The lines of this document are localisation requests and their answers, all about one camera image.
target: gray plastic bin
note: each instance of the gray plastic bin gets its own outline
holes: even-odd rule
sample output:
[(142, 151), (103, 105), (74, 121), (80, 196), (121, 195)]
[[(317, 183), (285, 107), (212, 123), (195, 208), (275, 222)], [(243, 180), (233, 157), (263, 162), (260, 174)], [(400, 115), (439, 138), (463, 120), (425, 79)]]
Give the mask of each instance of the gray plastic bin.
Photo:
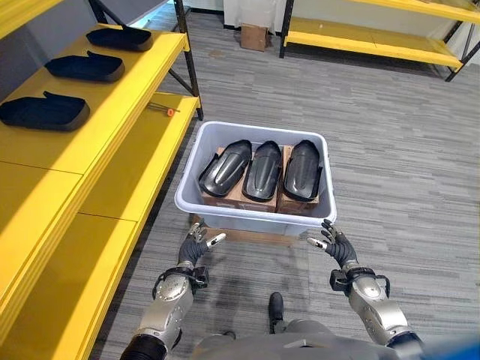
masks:
[[(226, 147), (230, 143), (242, 139), (250, 140), (253, 150), (267, 140), (274, 140), (280, 147), (295, 145), (302, 140), (310, 140), (315, 144), (320, 153), (320, 165), (323, 166), (323, 171), (320, 177), (319, 205), (311, 211), (311, 216), (277, 214), (203, 204), (198, 185), (200, 173), (205, 169), (219, 146)], [(307, 229), (319, 228), (324, 218), (335, 222), (337, 207), (333, 195), (327, 143), (323, 136), (317, 133), (218, 121), (206, 122), (196, 135), (195, 144), (175, 193), (175, 204), (184, 212), (203, 217), (208, 226), (220, 229), (298, 235)]]

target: cardboard box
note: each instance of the cardboard box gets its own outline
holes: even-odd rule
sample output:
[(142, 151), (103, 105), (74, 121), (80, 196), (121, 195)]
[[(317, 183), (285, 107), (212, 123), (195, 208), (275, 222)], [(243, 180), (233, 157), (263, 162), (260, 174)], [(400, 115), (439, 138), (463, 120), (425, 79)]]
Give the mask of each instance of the cardboard box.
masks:
[(268, 28), (262, 26), (241, 24), (241, 47), (265, 51)]
[[(224, 151), (224, 148), (218, 148), (217, 154), (221, 154)], [(247, 175), (247, 169), (245, 169), (243, 176), (240, 181), (236, 183), (233, 189), (225, 197), (215, 197), (208, 195), (207, 193), (202, 192), (202, 198), (206, 205), (210, 206), (221, 206), (224, 208), (233, 208), (233, 209), (244, 209), (244, 210), (254, 210), (256, 212), (275, 212), (277, 208), (277, 192), (275, 190), (273, 198), (268, 202), (257, 202), (248, 199), (242, 193), (243, 181)]]
[(283, 190), (285, 171), (287, 170), (288, 160), (292, 154), (293, 146), (285, 145), (283, 147), (283, 169), (278, 183), (279, 190), (277, 191), (277, 212), (281, 214), (291, 215), (308, 215), (308, 213), (316, 208), (320, 202), (320, 192), (316, 195), (316, 198), (310, 202), (302, 202), (294, 199), (290, 199)]

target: robot forearm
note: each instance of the robot forearm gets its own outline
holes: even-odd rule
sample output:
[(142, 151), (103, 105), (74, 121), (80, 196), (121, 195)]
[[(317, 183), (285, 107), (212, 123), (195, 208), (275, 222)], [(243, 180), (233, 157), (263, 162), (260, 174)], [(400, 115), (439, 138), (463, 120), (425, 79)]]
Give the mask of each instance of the robot forearm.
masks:
[[(331, 272), (330, 285), (343, 291), (350, 306), (360, 316), (371, 339), (377, 344), (394, 347), (405, 356), (422, 352), (422, 342), (409, 327), (407, 318), (396, 301), (389, 299), (390, 283), (386, 277), (376, 275), (371, 268), (359, 265), (353, 246), (331, 222), (322, 224), (322, 234), (329, 242), (309, 238), (308, 242), (334, 257), (340, 270)], [(385, 285), (379, 283), (385, 279)]]
[(195, 223), (178, 253), (178, 265), (165, 271), (157, 280), (154, 301), (143, 314), (138, 330), (121, 360), (163, 360), (182, 336), (182, 320), (194, 302), (197, 289), (207, 286), (205, 267), (195, 268), (203, 254), (223, 241), (225, 234), (203, 239), (202, 222)]

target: yellow shelf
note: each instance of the yellow shelf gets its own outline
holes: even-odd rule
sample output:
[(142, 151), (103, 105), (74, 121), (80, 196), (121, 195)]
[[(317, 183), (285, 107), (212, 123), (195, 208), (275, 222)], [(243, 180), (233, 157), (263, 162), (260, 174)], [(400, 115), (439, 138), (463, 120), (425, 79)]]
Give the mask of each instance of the yellow shelf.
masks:
[(61, 54), (85, 56), (91, 50), (121, 58), (125, 73), (112, 84), (54, 77), (45, 67), (26, 80), (6, 101), (43, 97), (47, 90), (85, 99), (91, 114), (80, 129), (70, 133), (0, 123), (0, 161), (77, 174), (92, 171), (104, 155), (111, 155), (122, 142), (179, 53), (187, 48), (186, 34), (152, 31), (152, 36), (154, 45), (147, 52), (93, 46), (82, 36)]
[(62, 0), (1, 0), (0, 39)]
[(293, 17), (288, 43), (461, 67), (441, 40), (316, 19)]
[(177, 94), (156, 93), (151, 101), (180, 112), (169, 118), (158, 110), (145, 109), (80, 212), (131, 221), (141, 221), (149, 212), (149, 201), (155, 199), (155, 189), (164, 181), (199, 105), (198, 97)]
[(169, 118), (146, 109), (139, 117), (81, 209), (91, 214), (75, 217), (51, 256), (0, 348), (0, 359), (88, 358), (199, 105), (198, 97), (175, 94), (157, 93), (152, 101), (180, 112)]
[(16, 318), (0, 359), (86, 359), (134, 246), (136, 225), (78, 214)]
[[(63, 209), (80, 175), (12, 163), (0, 163), (0, 174), (0, 334), (4, 338), (30, 284), (54, 250), (47, 240), (63, 233), (75, 215)], [(46, 231), (51, 224), (56, 229)]]
[(62, 54), (85, 55), (89, 49), (121, 57), (125, 74), (118, 82), (59, 79), (42, 68), (7, 99), (47, 90), (86, 99), (91, 115), (70, 133), (0, 123), (0, 198), (11, 200), (2, 201), (0, 214), (0, 344), (94, 183), (177, 55), (188, 49), (186, 34), (152, 36), (148, 52), (104, 49), (82, 37)]
[(480, 10), (469, 0), (350, 0), (480, 24)]

